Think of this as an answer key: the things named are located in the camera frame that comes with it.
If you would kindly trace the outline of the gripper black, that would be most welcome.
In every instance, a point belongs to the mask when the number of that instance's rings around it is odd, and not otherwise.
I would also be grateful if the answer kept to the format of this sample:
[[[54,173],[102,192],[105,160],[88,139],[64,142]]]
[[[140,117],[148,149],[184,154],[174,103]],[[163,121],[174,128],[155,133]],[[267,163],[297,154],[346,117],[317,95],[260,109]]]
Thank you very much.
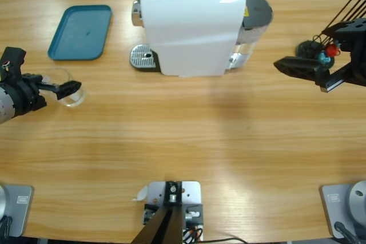
[[[43,76],[39,74],[24,74],[17,80],[1,81],[1,116],[20,116],[46,107],[46,99],[39,90],[51,91],[60,100],[76,93],[82,86],[78,81],[60,85],[42,81]]]
[[[336,23],[322,34],[337,41],[341,51],[351,51],[348,64],[331,74],[331,61],[287,56],[276,61],[275,68],[289,77],[312,81],[325,93],[342,83],[365,87],[365,18]]]

